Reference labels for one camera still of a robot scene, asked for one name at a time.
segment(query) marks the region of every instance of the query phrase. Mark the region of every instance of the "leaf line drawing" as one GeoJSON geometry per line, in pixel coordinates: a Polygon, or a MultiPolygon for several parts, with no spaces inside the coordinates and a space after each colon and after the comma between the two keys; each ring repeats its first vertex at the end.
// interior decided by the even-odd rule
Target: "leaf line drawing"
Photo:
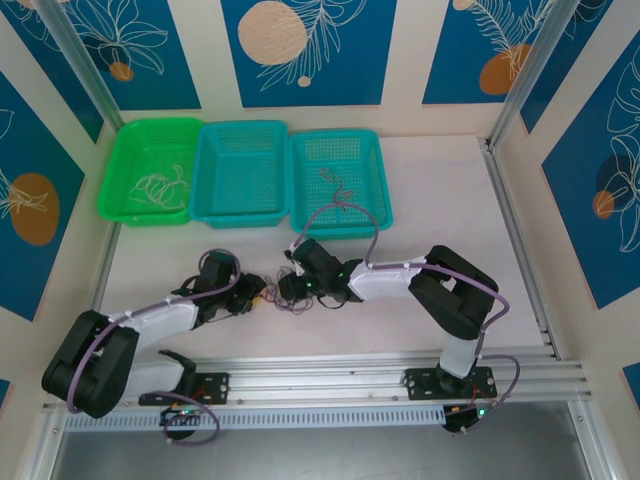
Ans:
{"type": "MultiPolygon", "coordinates": [[[[28,0],[3,1],[32,37],[60,51],[28,0]]],[[[121,82],[133,80],[134,66],[164,73],[154,49],[167,42],[169,32],[139,20],[138,0],[67,0],[61,6],[98,70],[121,82]]]]}
{"type": "Polygon", "coordinates": [[[475,15],[480,34],[493,44],[498,58],[509,61],[512,83],[529,52],[528,42],[540,30],[556,1],[539,0],[534,6],[534,0],[529,0],[520,16],[515,14],[509,0],[453,0],[453,7],[475,15]]]}
{"type": "MultiPolygon", "coordinates": [[[[0,109],[0,140],[9,132],[14,114],[11,110],[0,109]]],[[[47,195],[29,195],[13,185],[0,169],[0,219],[5,218],[14,209],[16,213],[20,213],[22,207],[46,212],[47,207],[42,203],[47,195]]]]}
{"type": "Polygon", "coordinates": [[[308,87],[341,49],[338,29],[354,20],[367,0],[284,0],[256,3],[238,23],[240,44],[262,66],[260,91],[284,81],[308,87]]]}
{"type": "Polygon", "coordinates": [[[28,0],[2,0],[7,10],[18,19],[25,31],[36,40],[43,42],[47,47],[56,52],[60,51],[58,44],[51,37],[49,29],[44,25],[42,18],[28,0]]]}
{"type": "Polygon", "coordinates": [[[576,35],[576,29],[579,23],[592,23],[595,22],[606,6],[608,0],[582,0],[576,7],[576,11],[573,12],[573,16],[566,28],[564,29],[565,35],[571,40],[576,35]]]}
{"type": "Polygon", "coordinates": [[[635,135],[640,126],[640,47],[618,80],[607,116],[607,131],[613,136],[613,155],[600,167],[596,179],[595,214],[607,219],[620,214],[621,253],[640,246],[640,142],[635,135]]]}

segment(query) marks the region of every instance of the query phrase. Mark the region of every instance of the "string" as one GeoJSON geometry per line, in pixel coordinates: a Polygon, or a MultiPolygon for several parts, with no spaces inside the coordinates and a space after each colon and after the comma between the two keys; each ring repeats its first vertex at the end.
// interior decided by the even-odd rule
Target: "string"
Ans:
{"type": "Polygon", "coordinates": [[[267,284],[267,287],[263,290],[260,295],[267,303],[273,304],[278,310],[291,312],[294,315],[300,315],[303,312],[306,312],[311,307],[313,307],[313,298],[306,298],[302,301],[295,301],[294,299],[286,300],[282,298],[280,295],[280,289],[278,288],[278,283],[285,276],[293,273],[293,270],[288,267],[280,267],[278,270],[278,275],[276,276],[276,281],[269,276],[264,277],[264,281],[267,284]]]}
{"type": "Polygon", "coordinates": [[[171,180],[169,177],[160,173],[153,173],[142,177],[129,192],[129,198],[147,205],[158,205],[165,210],[186,207],[184,195],[179,196],[180,203],[178,205],[170,205],[176,195],[176,189],[178,187],[184,187],[185,192],[191,190],[191,186],[182,179],[182,167],[180,165],[173,165],[173,169],[176,172],[175,180],[171,180]],[[140,198],[136,192],[144,193],[146,198],[140,198]]]}
{"type": "MultiPolygon", "coordinates": [[[[351,200],[351,197],[353,197],[354,191],[345,190],[344,182],[338,175],[336,175],[326,167],[319,169],[318,175],[320,175],[322,178],[329,180],[331,184],[336,184],[336,183],[338,184],[338,189],[335,191],[335,193],[333,194],[333,198],[331,199],[332,203],[344,203],[351,200]]],[[[346,212],[347,208],[343,206],[342,210],[346,212]]]]}

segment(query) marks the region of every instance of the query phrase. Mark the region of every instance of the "purple cable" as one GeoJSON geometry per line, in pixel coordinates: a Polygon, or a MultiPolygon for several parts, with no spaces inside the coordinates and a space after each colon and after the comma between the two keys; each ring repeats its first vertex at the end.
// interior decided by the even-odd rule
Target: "purple cable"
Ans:
{"type": "MultiPolygon", "coordinates": [[[[318,215],[320,215],[322,212],[325,212],[326,210],[329,210],[331,208],[338,208],[338,207],[355,208],[356,210],[359,210],[362,213],[364,213],[365,215],[367,215],[371,219],[371,221],[373,222],[373,227],[374,227],[373,240],[371,240],[371,245],[369,245],[369,249],[367,250],[367,253],[364,256],[364,262],[365,262],[366,265],[371,265],[371,268],[373,270],[387,270],[387,269],[394,269],[394,268],[404,268],[404,264],[403,263],[396,263],[396,264],[393,264],[393,265],[373,265],[371,263],[371,254],[373,253],[373,249],[375,248],[376,243],[378,242],[378,232],[380,230],[380,227],[378,226],[378,221],[371,214],[371,212],[369,212],[364,207],[361,207],[360,205],[356,205],[354,203],[345,203],[345,202],[331,203],[329,205],[325,205],[324,207],[320,207],[318,210],[316,210],[314,212],[313,215],[311,215],[311,218],[309,218],[309,221],[307,222],[307,224],[305,225],[304,229],[302,230],[302,233],[298,236],[296,241],[293,243],[293,246],[297,247],[298,245],[300,245],[300,243],[304,239],[305,234],[307,233],[307,230],[309,230],[309,228],[311,227],[311,224],[318,217],[318,215]]],[[[509,305],[509,302],[507,301],[507,299],[504,298],[502,295],[500,295],[495,290],[492,290],[488,286],[484,285],[483,283],[480,283],[480,282],[474,280],[473,278],[468,277],[467,275],[463,275],[463,274],[458,273],[458,272],[456,272],[454,270],[449,270],[448,268],[444,268],[444,267],[441,267],[439,265],[431,265],[429,263],[413,263],[413,264],[410,264],[409,267],[410,268],[422,268],[422,269],[425,269],[425,270],[432,270],[434,272],[444,273],[445,275],[449,275],[449,276],[451,276],[451,277],[453,277],[453,278],[455,278],[457,280],[461,280],[461,281],[463,281],[465,283],[468,283],[472,287],[476,287],[477,289],[481,290],[482,292],[486,293],[487,295],[492,296],[494,299],[496,299],[500,303],[502,303],[502,306],[503,306],[502,310],[500,310],[493,317],[491,317],[489,320],[487,320],[482,325],[482,327],[480,329],[480,335],[478,336],[478,344],[476,346],[476,352],[475,352],[476,356],[478,356],[478,354],[480,353],[480,350],[482,349],[482,345],[484,344],[484,337],[485,337],[487,329],[493,323],[495,323],[497,320],[499,320],[504,315],[506,315],[507,312],[510,310],[511,306],[509,305]]]]}
{"type": "Polygon", "coordinates": [[[356,205],[355,203],[346,203],[346,202],[330,203],[329,205],[325,205],[324,207],[320,207],[318,210],[316,210],[314,212],[313,215],[311,215],[311,218],[309,218],[309,221],[307,222],[307,224],[302,229],[302,233],[298,236],[296,241],[293,242],[293,246],[297,247],[298,245],[300,245],[302,240],[304,240],[304,236],[306,235],[307,230],[309,230],[309,228],[311,227],[311,224],[313,223],[313,221],[316,218],[318,218],[318,215],[320,215],[322,212],[325,212],[325,211],[330,210],[332,208],[339,208],[339,207],[355,208],[356,210],[359,210],[362,213],[364,213],[373,222],[373,227],[374,227],[373,240],[371,240],[371,245],[369,246],[369,250],[367,250],[367,253],[364,256],[364,261],[368,265],[369,263],[371,263],[370,262],[371,254],[373,253],[373,249],[376,246],[376,243],[378,242],[378,231],[380,230],[380,227],[378,226],[378,221],[376,220],[376,217],[374,217],[366,208],[361,207],[360,205],[356,205]]]}
{"type": "MultiPolygon", "coordinates": [[[[305,234],[307,233],[307,230],[309,230],[309,227],[311,226],[311,224],[313,223],[313,221],[316,219],[316,217],[318,215],[320,215],[322,212],[324,212],[326,210],[329,210],[330,208],[336,208],[336,207],[355,208],[356,210],[359,210],[362,213],[364,213],[365,215],[367,215],[373,221],[373,226],[374,226],[375,230],[374,230],[374,234],[373,234],[373,240],[371,241],[371,245],[369,246],[369,249],[367,250],[367,253],[366,253],[365,257],[364,257],[365,265],[369,265],[372,270],[389,270],[389,269],[395,269],[395,268],[405,268],[405,264],[404,263],[395,263],[395,264],[390,264],[390,265],[374,265],[374,264],[371,263],[371,254],[373,253],[373,249],[376,246],[376,243],[378,241],[378,231],[380,230],[380,228],[378,226],[378,222],[376,221],[375,217],[369,211],[367,211],[366,209],[364,209],[360,205],[355,205],[353,203],[333,203],[333,204],[326,205],[326,206],[321,207],[318,210],[316,210],[316,212],[313,215],[311,215],[311,218],[309,219],[309,221],[305,225],[305,227],[302,230],[302,233],[300,234],[300,236],[298,236],[298,238],[294,242],[293,246],[297,247],[300,244],[300,242],[302,242],[302,240],[304,239],[305,234]]],[[[487,295],[492,296],[494,299],[496,299],[500,303],[502,303],[502,306],[503,306],[502,310],[500,310],[493,317],[491,317],[489,320],[487,320],[482,325],[482,327],[480,329],[480,335],[478,336],[478,344],[476,345],[476,351],[475,351],[475,356],[478,357],[478,355],[480,354],[480,350],[482,349],[482,345],[484,344],[484,337],[485,337],[487,329],[492,324],[494,324],[497,320],[499,320],[504,315],[506,315],[506,313],[511,308],[511,306],[509,305],[509,302],[507,301],[507,299],[504,298],[502,295],[500,295],[495,290],[493,290],[490,287],[488,287],[487,285],[485,285],[483,283],[480,283],[477,280],[474,280],[473,278],[471,278],[471,277],[469,277],[467,275],[464,275],[462,273],[458,273],[458,272],[456,272],[454,270],[450,270],[448,268],[441,267],[440,265],[431,265],[429,263],[410,263],[409,264],[409,268],[421,268],[421,269],[424,269],[424,270],[431,270],[431,271],[434,271],[434,272],[439,272],[439,273],[443,273],[445,275],[449,275],[450,277],[453,277],[456,280],[463,281],[463,282],[471,285],[472,287],[477,288],[478,290],[486,293],[487,295]]],[[[493,410],[497,410],[498,408],[500,408],[502,406],[502,404],[506,401],[507,397],[509,397],[509,395],[511,395],[511,392],[515,388],[516,383],[518,383],[518,380],[520,379],[520,362],[518,362],[518,360],[515,357],[512,357],[510,355],[487,355],[487,356],[484,356],[482,358],[485,358],[485,359],[488,359],[488,360],[503,358],[503,359],[511,360],[516,365],[516,374],[513,377],[513,381],[511,382],[511,385],[509,386],[509,388],[507,388],[507,391],[504,393],[504,395],[502,395],[502,397],[500,397],[500,400],[498,400],[498,402],[493,407],[493,409],[489,410],[489,412],[486,415],[486,416],[488,416],[493,410]]],[[[463,409],[463,410],[458,411],[458,412],[451,412],[451,413],[449,413],[447,415],[453,415],[454,413],[461,413],[461,412],[465,412],[467,410],[471,410],[471,408],[463,409]]],[[[472,430],[473,428],[475,428],[476,425],[482,423],[483,421],[484,421],[484,419],[482,421],[472,425],[466,431],[468,432],[469,430],[472,430]]]]}
{"type": "MultiPolygon", "coordinates": [[[[464,432],[459,432],[459,433],[466,433],[466,432],[470,432],[471,430],[474,430],[476,428],[478,428],[478,426],[480,426],[482,423],[484,423],[484,421],[486,420],[486,418],[491,415],[493,413],[493,411],[497,410],[498,408],[500,408],[504,402],[507,401],[507,398],[509,398],[509,395],[511,395],[511,392],[513,392],[513,389],[516,387],[516,383],[518,383],[518,380],[520,379],[520,362],[518,362],[518,359],[515,357],[512,357],[511,355],[486,355],[482,357],[483,360],[499,360],[499,359],[504,359],[504,360],[511,360],[515,366],[516,366],[516,373],[513,376],[513,380],[511,381],[511,385],[509,385],[509,388],[507,388],[507,390],[504,392],[504,394],[500,397],[500,400],[498,400],[496,402],[496,404],[489,409],[489,411],[487,412],[487,414],[482,418],[482,420],[474,423],[473,425],[471,425],[469,428],[465,429],[464,432]]],[[[450,416],[450,415],[456,415],[458,413],[462,413],[462,412],[467,412],[469,410],[474,410],[476,407],[467,407],[467,408],[463,408],[462,410],[458,410],[457,412],[449,412],[446,413],[445,416],[450,416]]]]}
{"type": "Polygon", "coordinates": [[[153,305],[149,305],[147,307],[143,307],[139,310],[136,310],[134,312],[132,312],[130,315],[123,315],[122,317],[114,320],[111,325],[108,325],[102,332],[100,332],[100,334],[93,340],[93,342],[91,343],[91,345],[89,345],[89,348],[87,348],[87,351],[84,353],[84,355],[82,356],[82,358],[80,359],[80,362],[78,362],[78,367],[76,368],[76,371],[73,374],[73,378],[71,379],[71,384],[69,385],[69,391],[67,392],[67,410],[69,410],[70,413],[79,413],[80,410],[78,410],[74,404],[73,404],[73,400],[76,396],[76,390],[78,389],[78,383],[80,382],[80,377],[82,376],[82,372],[84,372],[84,369],[87,367],[87,364],[89,363],[89,360],[91,360],[91,355],[93,355],[93,353],[98,349],[98,347],[100,346],[100,344],[102,343],[102,341],[107,338],[107,336],[113,331],[115,330],[121,323],[126,322],[127,320],[129,320],[129,318],[133,318],[135,316],[139,316],[139,315],[144,315],[146,313],[149,312],[153,312],[157,309],[160,308],[165,308],[168,305],[180,305],[180,304],[185,304],[185,303],[190,303],[192,300],[197,300],[199,298],[203,298],[203,297],[209,297],[211,295],[217,295],[219,293],[223,293],[226,292],[227,290],[233,288],[233,286],[238,282],[238,279],[240,278],[240,261],[238,260],[238,257],[236,257],[234,254],[232,254],[231,252],[229,252],[228,250],[224,250],[224,249],[218,249],[218,248],[214,248],[212,250],[209,250],[207,252],[205,252],[202,257],[200,257],[200,261],[198,262],[198,268],[201,270],[202,269],[202,263],[204,262],[204,259],[207,257],[207,255],[214,253],[214,252],[220,252],[220,253],[224,253],[227,255],[230,255],[231,257],[233,257],[233,260],[235,262],[235,266],[236,266],[236,273],[234,276],[233,281],[231,281],[231,283],[229,283],[228,285],[225,285],[224,287],[218,288],[216,290],[212,290],[210,292],[204,292],[204,293],[199,293],[196,295],[190,295],[188,297],[183,297],[183,298],[179,298],[176,300],[163,300],[162,302],[158,302],[158,303],[154,303],[153,305]]]}
{"type": "Polygon", "coordinates": [[[291,312],[294,315],[301,315],[302,313],[313,307],[313,299],[306,298],[301,301],[296,301],[294,299],[285,300],[284,298],[282,298],[282,296],[280,295],[278,284],[280,283],[280,280],[282,280],[286,275],[289,275],[290,273],[294,273],[294,271],[288,267],[280,267],[275,282],[269,276],[264,277],[264,281],[266,282],[267,287],[262,294],[262,298],[266,302],[274,305],[280,311],[291,312]]]}
{"type": "Polygon", "coordinates": [[[194,400],[193,398],[180,395],[179,393],[153,392],[152,395],[175,398],[176,400],[180,400],[184,403],[190,403],[191,405],[198,407],[201,411],[209,415],[213,419],[213,422],[216,424],[216,431],[203,440],[194,440],[192,442],[186,442],[184,440],[174,440],[173,438],[169,437],[169,427],[173,425],[177,421],[177,419],[180,419],[180,415],[176,415],[170,418],[169,420],[167,420],[162,429],[162,434],[164,435],[164,438],[166,438],[167,442],[171,443],[171,445],[178,445],[180,447],[199,447],[202,445],[206,445],[207,443],[213,442],[218,437],[218,433],[220,432],[220,420],[218,420],[218,417],[216,416],[216,414],[213,413],[213,411],[206,405],[198,402],[197,400],[194,400]]]}
{"type": "MultiPolygon", "coordinates": [[[[404,264],[403,263],[394,263],[394,264],[390,264],[390,265],[372,265],[372,267],[371,267],[372,270],[390,270],[390,269],[395,269],[395,268],[404,268],[404,264]]],[[[480,353],[480,350],[482,350],[482,345],[484,343],[484,337],[485,337],[485,334],[487,332],[487,329],[493,323],[495,323],[497,320],[499,320],[500,318],[505,316],[506,313],[510,310],[511,306],[509,305],[509,302],[507,301],[507,299],[504,298],[502,295],[500,295],[495,290],[493,290],[490,287],[486,286],[485,284],[480,283],[477,280],[474,280],[473,278],[468,277],[467,275],[463,275],[462,273],[458,273],[455,270],[450,270],[448,268],[441,267],[440,265],[431,265],[430,263],[411,263],[411,264],[409,264],[409,268],[422,268],[423,270],[431,270],[431,271],[434,271],[434,272],[439,272],[439,273],[443,273],[445,275],[449,275],[449,276],[455,278],[456,280],[461,280],[461,281],[471,285],[472,287],[477,288],[478,290],[486,293],[487,295],[492,296],[493,298],[498,300],[500,303],[502,303],[502,306],[503,306],[502,310],[500,310],[493,317],[491,317],[489,320],[487,320],[482,325],[482,327],[480,328],[480,335],[478,336],[478,344],[476,345],[476,353],[475,353],[475,355],[477,357],[478,354],[480,353]]]]}

